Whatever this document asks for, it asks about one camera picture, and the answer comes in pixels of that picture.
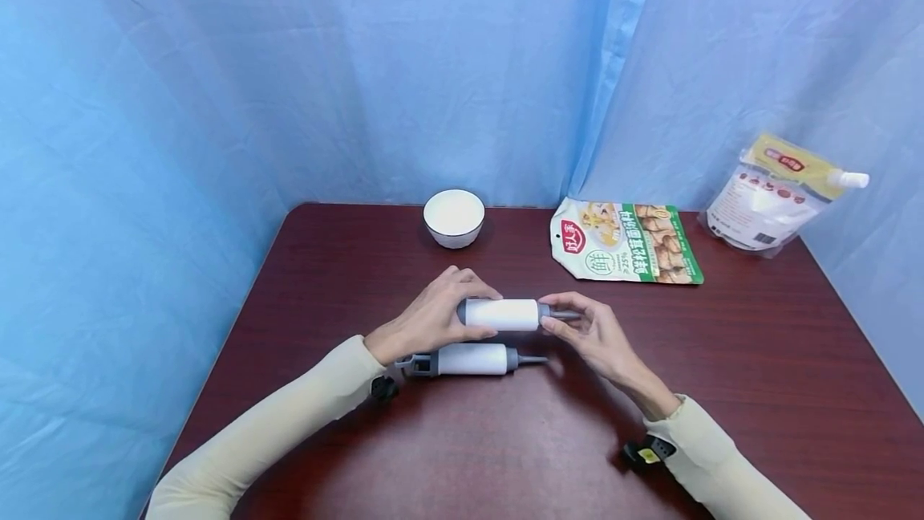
beige sleeve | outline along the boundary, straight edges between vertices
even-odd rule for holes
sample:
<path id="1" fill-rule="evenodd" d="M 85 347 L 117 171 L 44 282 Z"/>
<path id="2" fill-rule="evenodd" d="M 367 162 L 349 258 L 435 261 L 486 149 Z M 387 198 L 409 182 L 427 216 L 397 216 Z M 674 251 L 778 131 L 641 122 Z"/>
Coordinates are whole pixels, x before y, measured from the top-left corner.
<path id="1" fill-rule="evenodd" d="M 363 337 L 347 339 L 174 466 L 154 489 L 146 519 L 226 520 L 261 473 L 362 403 L 384 370 Z"/>
<path id="2" fill-rule="evenodd" d="M 735 442 L 692 398 L 658 422 L 652 436 L 677 451 L 664 463 L 677 481 L 717 520 L 808 520 L 809 516 L 738 452 Z"/>

dark red tabletop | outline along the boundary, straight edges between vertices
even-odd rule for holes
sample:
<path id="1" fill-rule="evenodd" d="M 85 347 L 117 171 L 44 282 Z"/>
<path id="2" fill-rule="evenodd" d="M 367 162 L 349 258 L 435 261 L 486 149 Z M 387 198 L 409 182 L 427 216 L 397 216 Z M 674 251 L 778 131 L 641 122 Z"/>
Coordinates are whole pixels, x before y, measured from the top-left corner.
<path id="1" fill-rule="evenodd" d="M 922 517 L 922 423 L 801 241 L 756 259 L 685 214 L 703 285 L 579 282 L 549 253 L 551 217 L 488 209 L 478 241 L 449 251 L 420 208 L 299 206 L 170 465 L 455 264 L 506 297 L 579 290 L 609 303 L 649 366 L 815 520 Z M 235 518 L 710 518 L 666 470 L 640 476 L 615 458 L 644 436 L 624 396 L 555 339 L 507 337 L 553 366 L 408 382 L 275 465 Z"/>

hand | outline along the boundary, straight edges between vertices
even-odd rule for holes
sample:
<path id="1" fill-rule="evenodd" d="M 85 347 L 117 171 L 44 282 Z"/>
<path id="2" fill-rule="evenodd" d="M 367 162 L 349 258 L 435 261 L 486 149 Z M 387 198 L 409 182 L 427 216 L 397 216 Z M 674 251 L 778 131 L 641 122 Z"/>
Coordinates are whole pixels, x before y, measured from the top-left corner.
<path id="1" fill-rule="evenodd" d="M 631 397 L 645 417 L 663 419 L 679 408 L 680 400 L 636 355 L 612 308 L 573 292 L 539 301 L 582 314 L 568 323 L 542 318 L 542 329 L 570 343 L 597 374 Z"/>
<path id="2" fill-rule="evenodd" d="M 542 329 L 570 343 L 597 374 L 619 386 L 631 380 L 634 372 L 644 368 L 622 332 L 613 309 L 584 295 L 553 294 L 539 300 L 559 309 L 582 314 L 580 319 L 565 323 L 560 319 L 542 318 Z"/>
<path id="3" fill-rule="evenodd" d="M 365 339 L 366 348 L 387 366 L 406 355 L 497 335 L 491 327 L 466 326 L 458 319 L 456 308 L 460 302 L 474 297 L 502 299 L 474 271 L 450 266 L 399 317 L 370 333 Z"/>

red logo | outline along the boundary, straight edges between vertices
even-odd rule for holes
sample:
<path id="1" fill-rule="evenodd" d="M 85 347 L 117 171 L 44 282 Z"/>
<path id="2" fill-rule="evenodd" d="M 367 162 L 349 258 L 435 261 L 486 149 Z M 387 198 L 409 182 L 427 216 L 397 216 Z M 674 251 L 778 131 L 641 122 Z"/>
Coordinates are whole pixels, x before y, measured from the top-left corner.
<path id="1" fill-rule="evenodd" d="M 764 155 L 771 157 L 771 159 L 775 160 L 780 165 L 783 165 L 785 168 L 789 169 L 789 171 L 795 171 L 798 173 L 802 171 L 802 169 L 806 168 L 806 166 L 802 164 L 802 161 L 797 160 L 794 156 L 784 155 L 776 149 L 765 149 Z"/>
<path id="2" fill-rule="evenodd" d="M 565 247 L 565 252 L 580 253 L 585 244 L 587 244 L 587 238 L 584 237 L 584 232 L 580 230 L 578 224 L 563 218 L 561 220 L 561 245 Z"/>

person's left hand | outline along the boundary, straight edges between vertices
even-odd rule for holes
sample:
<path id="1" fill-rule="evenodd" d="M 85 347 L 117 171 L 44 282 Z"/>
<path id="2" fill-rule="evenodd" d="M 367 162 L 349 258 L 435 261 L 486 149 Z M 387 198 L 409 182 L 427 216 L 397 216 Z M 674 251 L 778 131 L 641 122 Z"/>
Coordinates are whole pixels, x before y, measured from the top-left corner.
<path id="1" fill-rule="evenodd" d="M 387 366 L 406 355 L 497 335 L 491 327 L 463 325 L 458 318 L 456 307 L 463 299 L 473 297 L 502 299 L 474 271 L 450 266 L 399 317 L 366 336 L 366 348 Z"/>

